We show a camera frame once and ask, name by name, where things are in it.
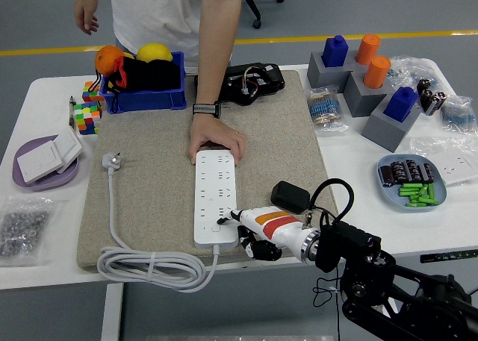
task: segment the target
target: blue plastic bin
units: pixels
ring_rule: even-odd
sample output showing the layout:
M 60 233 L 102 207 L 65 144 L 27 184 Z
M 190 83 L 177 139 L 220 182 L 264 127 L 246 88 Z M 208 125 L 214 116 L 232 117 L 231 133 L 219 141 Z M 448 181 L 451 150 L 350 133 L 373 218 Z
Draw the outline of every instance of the blue plastic bin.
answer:
M 133 93 L 118 93 L 118 102 L 113 112 L 112 104 L 114 93 L 106 90 L 108 78 L 103 76 L 102 84 L 99 89 L 99 95 L 105 98 L 109 113 L 122 113 L 127 111 L 139 110 L 161 110 L 169 108 L 171 110 L 183 110 L 186 108 L 186 98 L 184 97 L 184 54 L 182 52 L 173 52 L 173 62 L 179 66 L 181 72 L 181 87 L 176 90 L 165 91 L 137 91 Z

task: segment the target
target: lemon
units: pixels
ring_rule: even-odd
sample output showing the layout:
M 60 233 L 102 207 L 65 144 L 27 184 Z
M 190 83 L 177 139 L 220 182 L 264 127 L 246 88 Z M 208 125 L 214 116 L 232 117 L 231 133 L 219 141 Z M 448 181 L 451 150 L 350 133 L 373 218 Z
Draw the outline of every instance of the lemon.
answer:
M 171 51 L 167 46 L 161 43 L 149 43 L 140 47 L 136 54 L 137 60 L 146 61 L 151 60 L 173 60 Z

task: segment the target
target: colorful cube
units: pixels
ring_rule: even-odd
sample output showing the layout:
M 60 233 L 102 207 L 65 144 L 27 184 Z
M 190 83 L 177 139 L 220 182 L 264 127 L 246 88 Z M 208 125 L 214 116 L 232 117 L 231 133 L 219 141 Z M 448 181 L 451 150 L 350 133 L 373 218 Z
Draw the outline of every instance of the colorful cube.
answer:
M 90 91 L 90 87 L 93 85 L 93 81 L 87 81 L 84 84 L 83 89 L 83 101 L 92 102 L 92 101 L 104 101 L 105 98 L 99 95 L 99 84 L 96 86 L 93 91 Z
M 97 134 L 102 117 L 99 101 L 76 104 L 73 108 L 75 123 L 80 134 Z

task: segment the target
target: gray stand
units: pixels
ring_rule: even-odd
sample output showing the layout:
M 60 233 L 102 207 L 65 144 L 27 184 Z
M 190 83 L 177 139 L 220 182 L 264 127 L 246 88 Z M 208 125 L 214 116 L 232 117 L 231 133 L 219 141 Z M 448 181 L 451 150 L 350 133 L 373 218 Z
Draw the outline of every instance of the gray stand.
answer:
M 379 89 L 366 87 L 364 85 L 365 73 L 351 72 L 345 85 L 344 98 L 352 117 L 370 116 L 384 97 L 395 93 L 387 78 Z
M 395 152 L 421 113 L 421 107 L 415 103 L 403 122 L 398 122 L 383 113 L 392 95 L 387 95 L 373 110 L 361 135 L 377 145 Z
M 357 51 L 348 51 L 344 65 L 337 67 L 326 67 L 323 64 L 322 53 L 312 52 L 308 63 L 307 78 L 313 89 L 318 87 L 335 85 L 338 86 L 338 93 L 343 93 L 347 80 L 352 71 L 366 72 L 368 66 L 356 62 Z

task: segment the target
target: orange cylinder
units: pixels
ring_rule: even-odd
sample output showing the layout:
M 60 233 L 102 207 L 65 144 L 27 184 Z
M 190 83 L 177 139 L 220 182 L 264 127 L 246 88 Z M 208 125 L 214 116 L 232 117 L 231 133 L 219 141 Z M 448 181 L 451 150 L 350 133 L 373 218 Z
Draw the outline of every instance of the orange cylinder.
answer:
M 362 37 L 357 51 L 356 61 L 361 65 L 369 65 L 380 47 L 380 38 L 377 35 L 367 34 Z
M 375 56 L 368 67 L 364 77 L 364 85 L 371 89 L 379 89 L 387 77 L 391 61 L 385 56 Z

